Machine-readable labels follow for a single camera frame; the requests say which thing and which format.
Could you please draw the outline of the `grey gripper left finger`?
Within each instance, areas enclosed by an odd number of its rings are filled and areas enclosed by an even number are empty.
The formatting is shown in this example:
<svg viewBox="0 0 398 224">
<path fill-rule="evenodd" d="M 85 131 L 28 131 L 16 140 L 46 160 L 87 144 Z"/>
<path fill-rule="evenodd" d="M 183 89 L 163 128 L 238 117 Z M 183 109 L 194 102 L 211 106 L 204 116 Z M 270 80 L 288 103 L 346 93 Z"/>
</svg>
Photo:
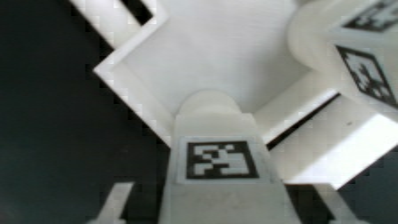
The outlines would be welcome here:
<svg viewBox="0 0 398 224">
<path fill-rule="evenodd" d="M 126 224 L 126 220 L 121 216 L 133 185 L 133 182 L 114 184 L 98 217 L 87 222 L 87 224 Z"/>
</svg>

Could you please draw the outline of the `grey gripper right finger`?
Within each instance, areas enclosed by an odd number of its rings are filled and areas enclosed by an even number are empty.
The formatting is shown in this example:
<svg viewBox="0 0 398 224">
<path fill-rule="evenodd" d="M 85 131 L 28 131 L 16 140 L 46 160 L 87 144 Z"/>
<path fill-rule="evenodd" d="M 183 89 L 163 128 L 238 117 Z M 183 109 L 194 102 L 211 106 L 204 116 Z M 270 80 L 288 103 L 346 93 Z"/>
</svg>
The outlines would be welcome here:
<svg viewBox="0 0 398 224">
<path fill-rule="evenodd" d="M 368 222 L 357 218 L 332 185 L 314 184 L 313 187 L 334 215 L 334 220 L 329 224 L 368 224 Z"/>
</svg>

